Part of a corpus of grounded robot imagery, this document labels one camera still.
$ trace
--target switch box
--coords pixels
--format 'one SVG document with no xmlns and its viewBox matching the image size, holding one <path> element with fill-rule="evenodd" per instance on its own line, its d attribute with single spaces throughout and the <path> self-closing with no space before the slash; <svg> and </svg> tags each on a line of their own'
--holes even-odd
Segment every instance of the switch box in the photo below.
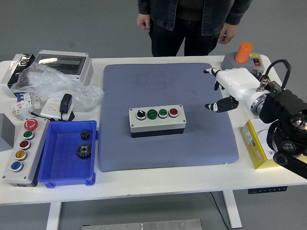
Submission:
<svg viewBox="0 0 307 230">
<path fill-rule="evenodd" d="M 260 54 L 250 54 L 250 58 L 254 62 L 254 72 L 264 73 L 264 66 L 262 63 L 261 55 Z"/>
<path fill-rule="evenodd" d="M 27 120 L 15 141 L 2 178 L 20 187 L 35 187 L 39 162 L 47 136 L 48 119 Z"/>
<path fill-rule="evenodd" d="M 187 122 L 180 104 L 131 108 L 129 118 L 133 138 L 181 134 Z"/>
</svg>

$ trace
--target hand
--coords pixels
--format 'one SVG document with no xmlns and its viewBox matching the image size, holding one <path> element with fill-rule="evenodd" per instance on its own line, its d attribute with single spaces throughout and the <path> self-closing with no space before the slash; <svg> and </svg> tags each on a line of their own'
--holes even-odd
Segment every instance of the hand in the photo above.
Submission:
<svg viewBox="0 0 307 230">
<path fill-rule="evenodd" d="M 222 31 L 219 35 L 219 43 L 220 44 L 227 44 L 231 41 L 231 39 L 236 35 L 238 25 L 230 25 L 227 23 L 224 23 L 224 26 L 222 28 Z"/>
<path fill-rule="evenodd" d="M 143 30 L 150 31 L 150 14 L 140 14 L 136 20 L 136 24 Z"/>
</svg>

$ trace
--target gray floor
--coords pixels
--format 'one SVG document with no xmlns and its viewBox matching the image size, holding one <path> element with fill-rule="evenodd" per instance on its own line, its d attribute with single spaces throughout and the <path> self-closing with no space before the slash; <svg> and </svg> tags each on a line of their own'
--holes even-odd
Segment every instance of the gray floor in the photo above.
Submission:
<svg viewBox="0 0 307 230">
<path fill-rule="evenodd" d="M 253 52 L 271 61 L 286 59 L 292 66 L 286 87 L 307 102 L 305 8 L 305 0 L 254 0 L 236 37 L 211 55 L 237 51 L 248 41 Z M 136 0 L 3 0 L 0 61 L 16 53 L 36 56 L 41 49 L 87 52 L 92 58 L 150 57 L 149 36 L 137 27 L 136 17 Z M 276 68 L 283 79 L 285 68 Z M 235 191 L 243 229 L 306 229 L 306 191 L 305 185 L 271 194 Z M 222 194 L 214 196 L 229 225 Z M 0 230 L 44 229 L 48 209 L 49 204 L 1 206 Z M 59 228 L 175 219 L 201 219 L 204 230 L 226 229 L 208 193 L 64 203 Z"/>
</svg>

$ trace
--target yellow box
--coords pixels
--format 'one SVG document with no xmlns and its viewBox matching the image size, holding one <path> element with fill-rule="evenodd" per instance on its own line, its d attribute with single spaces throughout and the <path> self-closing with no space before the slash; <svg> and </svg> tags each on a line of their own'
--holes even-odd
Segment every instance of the yellow box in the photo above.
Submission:
<svg viewBox="0 0 307 230">
<path fill-rule="evenodd" d="M 275 151 L 267 144 L 266 138 L 271 124 L 266 124 L 260 119 L 247 121 L 241 130 L 241 135 L 248 149 L 255 169 L 264 169 L 279 166 L 273 160 Z M 299 160 L 307 162 L 306 156 L 299 156 Z"/>
</svg>

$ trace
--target red button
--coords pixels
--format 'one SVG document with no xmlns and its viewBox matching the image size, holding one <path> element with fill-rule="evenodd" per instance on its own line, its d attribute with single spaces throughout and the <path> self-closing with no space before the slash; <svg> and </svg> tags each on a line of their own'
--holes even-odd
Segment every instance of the red button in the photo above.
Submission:
<svg viewBox="0 0 307 230">
<path fill-rule="evenodd" d="M 177 117 L 178 116 L 178 110 L 175 109 L 175 108 L 170 109 L 168 113 L 171 117 Z"/>
<path fill-rule="evenodd" d="M 22 142 L 20 142 L 19 144 L 19 147 L 22 149 L 22 150 L 27 150 L 29 149 L 31 146 L 31 143 L 27 140 L 23 140 Z"/>
<path fill-rule="evenodd" d="M 24 123 L 24 128 L 30 131 L 36 129 L 37 126 L 38 126 L 38 121 L 36 121 L 35 119 L 29 119 Z"/>
</svg>

